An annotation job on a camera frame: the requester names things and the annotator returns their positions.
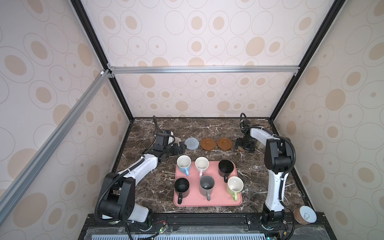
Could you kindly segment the blue grey round coaster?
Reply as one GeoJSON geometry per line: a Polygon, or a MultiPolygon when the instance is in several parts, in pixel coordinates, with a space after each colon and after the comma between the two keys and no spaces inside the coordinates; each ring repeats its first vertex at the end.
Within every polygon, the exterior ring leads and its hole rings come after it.
{"type": "Polygon", "coordinates": [[[187,149],[191,150],[191,151],[197,150],[199,147],[199,144],[200,144],[199,141],[193,137],[185,140],[185,145],[186,145],[187,149]]]}

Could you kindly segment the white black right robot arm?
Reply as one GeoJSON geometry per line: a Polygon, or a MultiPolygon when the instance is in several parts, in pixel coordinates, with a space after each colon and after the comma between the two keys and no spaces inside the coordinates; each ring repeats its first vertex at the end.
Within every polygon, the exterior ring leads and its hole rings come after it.
{"type": "Polygon", "coordinates": [[[269,185],[261,224],[269,231],[276,224],[283,222],[285,212],[289,209],[284,204],[284,191],[288,174],[296,163],[296,151],[289,139],[273,134],[262,126],[252,125],[244,113],[241,113],[240,120],[244,136],[237,138],[236,148],[253,153],[256,143],[265,147],[264,163],[269,171],[269,185]]]}

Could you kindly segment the light grey woven coaster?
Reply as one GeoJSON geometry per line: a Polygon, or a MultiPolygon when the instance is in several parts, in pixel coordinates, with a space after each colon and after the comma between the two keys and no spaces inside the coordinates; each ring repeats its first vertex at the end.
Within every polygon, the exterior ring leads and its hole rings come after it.
{"type": "Polygon", "coordinates": [[[180,138],[178,138],[178,137],[175,137],[175,143],[177,143],[177,144],[182,144],[182,143],[184,143],[180,138]]]}

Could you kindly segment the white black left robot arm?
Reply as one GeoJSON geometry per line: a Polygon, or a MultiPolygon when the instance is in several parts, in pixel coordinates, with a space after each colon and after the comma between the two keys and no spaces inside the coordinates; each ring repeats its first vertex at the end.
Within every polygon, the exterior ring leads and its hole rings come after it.
{"type": "Polygon", "coordinates": [[[183,155],[184,142],[176,142],[173,132],[162,131],[153,116],[155,135],[138,161],[119,173],[105,176],[95,206],[95,219],[103,223],[138,222],[152,225],[153,211],[135,203],[137,184],[166,158],[183,155]]]}

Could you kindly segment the brown wooden coaster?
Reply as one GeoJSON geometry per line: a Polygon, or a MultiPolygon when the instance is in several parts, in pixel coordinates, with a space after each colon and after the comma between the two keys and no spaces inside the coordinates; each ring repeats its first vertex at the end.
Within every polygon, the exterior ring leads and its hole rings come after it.
{"type": "Polygon", "coordinates": [[[228,151],[233,147],[233,142],[229,138],[220,138],[217,145],[221,150],[228,151]]]}
{"type": "Polygon", "coordinates": [[[212,151],[216,148],[216,141],[212,138],[204,138],[201,140],[201,148],[205,151],[212,151]]]}

